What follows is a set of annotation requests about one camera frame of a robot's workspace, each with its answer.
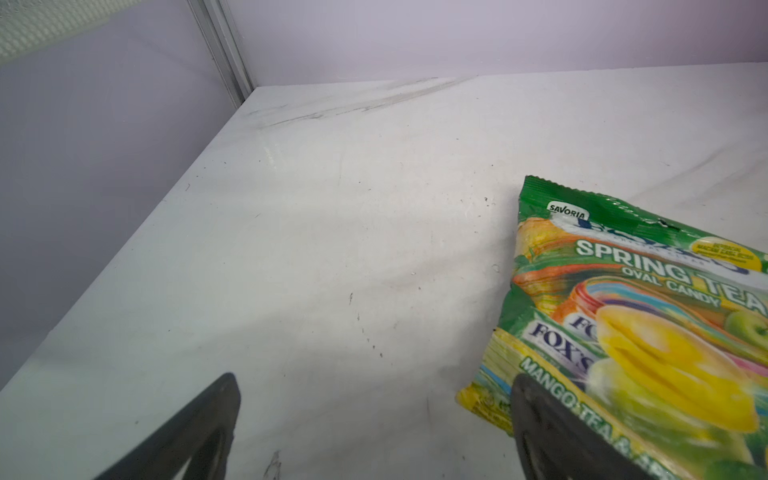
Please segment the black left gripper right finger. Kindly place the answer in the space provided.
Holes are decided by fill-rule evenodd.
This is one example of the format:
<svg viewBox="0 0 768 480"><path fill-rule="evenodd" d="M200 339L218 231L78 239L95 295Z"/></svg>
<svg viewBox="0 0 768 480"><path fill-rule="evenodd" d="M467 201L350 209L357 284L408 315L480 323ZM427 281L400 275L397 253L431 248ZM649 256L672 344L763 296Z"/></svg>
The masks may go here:
<svg viewBox="0 0 768 480"><path fill-rule="evenodd" d="M511 387L511 419L527 479L648 479L527 374Z"/></svg>

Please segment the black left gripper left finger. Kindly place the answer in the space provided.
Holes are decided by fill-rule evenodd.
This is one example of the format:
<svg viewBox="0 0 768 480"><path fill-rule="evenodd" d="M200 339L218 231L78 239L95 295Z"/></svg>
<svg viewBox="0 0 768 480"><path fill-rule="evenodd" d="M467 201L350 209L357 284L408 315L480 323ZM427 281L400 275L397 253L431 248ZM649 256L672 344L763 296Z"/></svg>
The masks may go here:
<svg viewBox="0 0 768 480"><path fill-rule="evenodd" d="M227 372L205 388L100 479L223 479L241 393Z"/></svg>

